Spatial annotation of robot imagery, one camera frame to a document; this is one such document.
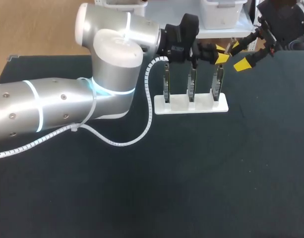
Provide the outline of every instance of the white light ring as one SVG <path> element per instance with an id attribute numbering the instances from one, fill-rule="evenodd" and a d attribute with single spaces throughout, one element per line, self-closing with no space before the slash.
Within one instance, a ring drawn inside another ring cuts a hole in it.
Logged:
<path id="1" fill-rule="evenodd" d="M 96 83 L 96 81 L 94 81 L 93 78 L 92 78 L 92 84 L 93 84 L 94 88 L 96 89 L 96 91 L 103 91 L 103 92 L 111 94 L 111 95 L 128 95 L 135 91 L 135 88 L 133 88 L 130 91 L 126 91 L 126 92 L 112 91 L 112 90 L 106 89 L 104 87 L 101 87 L 99 84 Z"/>
<path id="2" fill-rule="evenodd" d="M 37 102 L 37 109 L 38 109 L 38 114 L 39 114 L 39 125 L 38 125 L 38 129 L 36 132 L 40 132 L 42 130 L 43 124 L 44 124 L 44 113 L 43 113 L 43 107 L 41 105 L 40 97 L 38 95 L 36 88 L 30 81 L 23 80 L 23 82 L 27 83 L 27 85 L 31 88 L 31 90 L 34 94 L 35 100 Z"/>
<path id="3" fill-rule="evenodd" d="M 130 26 L 131 26 L 131 13 L 128 12 L 127 13 L 127 21 L 126 21 L 125 33 L 124 33 L 125 40 L 129 39 Z"/>

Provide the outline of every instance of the black table surface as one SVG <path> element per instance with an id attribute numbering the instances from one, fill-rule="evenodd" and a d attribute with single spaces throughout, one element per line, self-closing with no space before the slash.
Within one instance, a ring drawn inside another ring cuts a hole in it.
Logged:
<path id="1" fill-rule="evenodd" d="M 144 139 L 112 147 L 65 132 L 0 160 L 0 238 L 304 237 L 304 52 L 279 52 L 255 69 L 226 65 L 225 114 L 156 116 Z M 91 77 L 89 56 L 19 57 L 0 83 Z M 171 67 L 185 93 L 189 65 Z M 150 75 L 162 94 L 163 64 Z M 201 63 L 198 93 L 213 67 Z M 89 124 L 126 142 L 146 126 L 143 73 L 130 112 Z M 0 151 L 49 131 L 1 142 Z"/>

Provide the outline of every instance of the wooden floor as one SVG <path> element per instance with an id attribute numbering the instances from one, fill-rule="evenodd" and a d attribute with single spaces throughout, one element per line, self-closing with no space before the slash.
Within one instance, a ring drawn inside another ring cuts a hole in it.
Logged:
<path id="1" fill-rule="evenodd" d="M 9 55 L 88 54 L 74 40 L 75 18 L 83 2 L 94 1 L 0 0 L 0 73 Z"/>

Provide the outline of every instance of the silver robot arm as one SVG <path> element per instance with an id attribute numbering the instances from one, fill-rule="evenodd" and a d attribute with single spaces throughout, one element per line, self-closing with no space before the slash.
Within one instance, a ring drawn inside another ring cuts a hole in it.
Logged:
<path id="1" fill-rule="evenodd" d="M 152 57 L 157 51 L 159 26 L 140 16 L 84 3 L 75 38 L 91 53 L 91 83 L 46 78 L 1 84 L 0 140 L 81 122 L 94 100 L 90 119 L 117 119 L 129 111 L 143 55 Z"/>

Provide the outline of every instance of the white shelf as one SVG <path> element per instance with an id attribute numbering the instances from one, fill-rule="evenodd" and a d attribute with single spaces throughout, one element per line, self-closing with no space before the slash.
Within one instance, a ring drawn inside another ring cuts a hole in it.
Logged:
<path id="1" fill-rule="evenodd" d="M 166 24 L 179 25 L 185 13 L 199 16 L 200 39 L 209 38 L 242 38 L 248 36 L 254 29 L 248 14 L 242 9 L 235 28 L 223 30 L 207 30 L 204 28 L 199 0 L 149 0 L 146 8 L 146 18 L 158 22 L 161 28 Z"/>

